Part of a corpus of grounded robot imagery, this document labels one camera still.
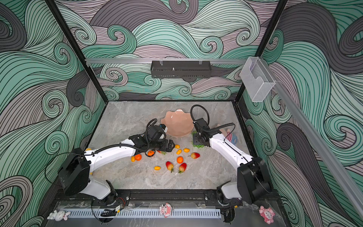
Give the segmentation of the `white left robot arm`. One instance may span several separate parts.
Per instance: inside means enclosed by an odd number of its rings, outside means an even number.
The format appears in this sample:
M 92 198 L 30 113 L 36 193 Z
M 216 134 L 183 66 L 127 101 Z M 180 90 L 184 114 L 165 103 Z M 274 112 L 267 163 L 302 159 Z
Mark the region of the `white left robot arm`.
M 104 148 L 83 151 L 74 149 L 58 171 L 58 178 L 66 196 L 86 194 L 106 205 L 113 204 L 118 194 L 111 182 L 96 179 L 91 175 L 100 167 L 122 158 L 130 158 L 149 151 L 171 152 L 175 148 L 173 140 L 166 138 L 164 124 L 148 126 L 144 134 L 136 134 L 128 139 Z

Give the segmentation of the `green grape bunch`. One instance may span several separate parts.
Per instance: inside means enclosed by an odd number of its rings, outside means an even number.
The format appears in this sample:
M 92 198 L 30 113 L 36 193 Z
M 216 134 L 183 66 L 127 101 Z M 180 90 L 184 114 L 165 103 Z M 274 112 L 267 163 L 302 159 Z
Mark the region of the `green grape bunch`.
M 195 147 L 195 148 L 203 148 L 203 147 L 205 147 L 203 144 L 201 144 L 199 142 L 197 136 L 198 136 L 198 133 L 196 131 L 193 131 L 192 132 L 192 137 L 193 137 L 192 144 L 193 144 L 193 147 Z

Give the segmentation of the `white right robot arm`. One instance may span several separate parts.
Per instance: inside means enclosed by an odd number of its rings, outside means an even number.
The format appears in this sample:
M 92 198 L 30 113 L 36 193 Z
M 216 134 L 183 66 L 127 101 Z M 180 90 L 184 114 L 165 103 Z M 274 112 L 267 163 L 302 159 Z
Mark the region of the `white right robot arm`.
M 211 129 L 203 118 L 194 120 L 193 124 L 197 132 L 193 141 L 216 150 L 236 170 L 236 181 L 217 187 L 219 203 L 224 206 L 243 202 L 252 204 L 272 191 L 267 164 L 262 158 L 253 157 L 237 148 L 222 134 L 222 126 Z

